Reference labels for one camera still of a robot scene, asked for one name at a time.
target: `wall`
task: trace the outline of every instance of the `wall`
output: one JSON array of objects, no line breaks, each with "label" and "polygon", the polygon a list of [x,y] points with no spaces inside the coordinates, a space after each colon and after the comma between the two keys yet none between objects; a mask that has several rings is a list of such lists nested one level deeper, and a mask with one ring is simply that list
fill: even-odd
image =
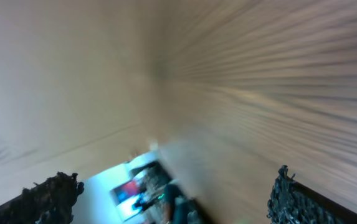
[{"label": "wall", "polygon": [[[73,224],[123,223],[110,191],[129,180],[126,164],[120,164],[86,180],[84,193],[73,207]],[[138,224],[142,221],[142,216],[137,215],[124,223]]]},{"label": "wall", "polygon": [[98,1],[0,0],[0,204],[146,149]]}]

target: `wood grain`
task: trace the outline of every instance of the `wood grain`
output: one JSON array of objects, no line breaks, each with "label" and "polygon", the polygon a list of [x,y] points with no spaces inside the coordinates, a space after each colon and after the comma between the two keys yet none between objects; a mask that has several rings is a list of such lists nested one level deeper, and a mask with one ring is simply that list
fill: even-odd
[{"label": "wood grain", "polygon": [[268,223],[282,164],[357,213],[357,1],[126,1],[106,14],[165,163],[218,222]]}]

